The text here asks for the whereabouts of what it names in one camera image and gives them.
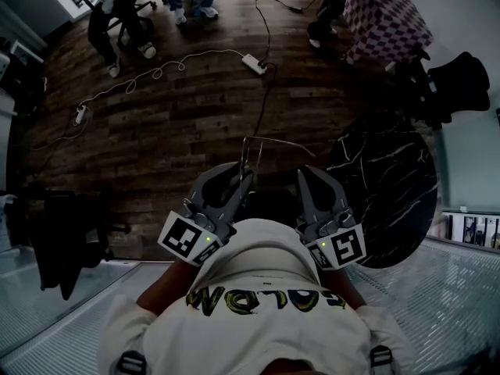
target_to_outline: black pants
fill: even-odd
[[[146,44],[141,21],[135,11],[135,1],[136,0],[115,0],[110,14],[105,14],[102,11],[102,3],[97,4],[92,10],[90,23],[88,24],[88,41],[90,41],[98,53],[104,57],[106,65],[111,65],[116,61],[116,54],[113,51],[108,34],[106,33],[109,21],[112,18],[116,17],[122,21],[136,46],[140,47]]]
[[[316,20],[307,27],[309,38],[320,40],[330,33],[330,23],[344,12],[346,0],[325,0]]]

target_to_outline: purple checkered fabric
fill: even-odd
[[[360,57],[387,65],[413,56],[414,47],[426,48],[432,34],[411,0],[347,0],[344,17],[355,44],[348,51],[352,61]]]

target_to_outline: round table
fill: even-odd
[[[425,141],[395,114],[362,117],[335,142],[327,172],[341,182],[361,223],[370,268],[409,257],[425,238],[436,209],[438,184]]]

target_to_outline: power strip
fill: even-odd
[[[241,59],[243,63],[251,68],[255,73],[258,75],[263,75],[267,71],[267,67],[265,66],[260,66],[259,65],[259,60],[256,59],[253,55],[247,54],[243,59]]]

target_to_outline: metal grating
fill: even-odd
[[[77,312],[7,355],[0,362],[9,375],[98,375],[95,352],[102,321],[115,293],[137,298],[160,277],[166,264],[141,264]]]
[[[40,290],[33,252],[0,254],[0,357],[60,320],[133,268],[131,264],[102,262],[83,269],[69,300],[59,288]]]
[[[114,294],[136,298],[165,268],[141,264],[130,277],[6,356],[2,366],[9,375],[97,374],[98,332]],[[416,350],[415,373],[464,359],[500,341],[500,255],[425,241],[397,266],[354,266],[348,271],[371,305],[392,311]]]
[[[416,350],[415,373],[500,342],[500,255],[425,241],[396,266],[349,275],[368,303],[391,310]]]

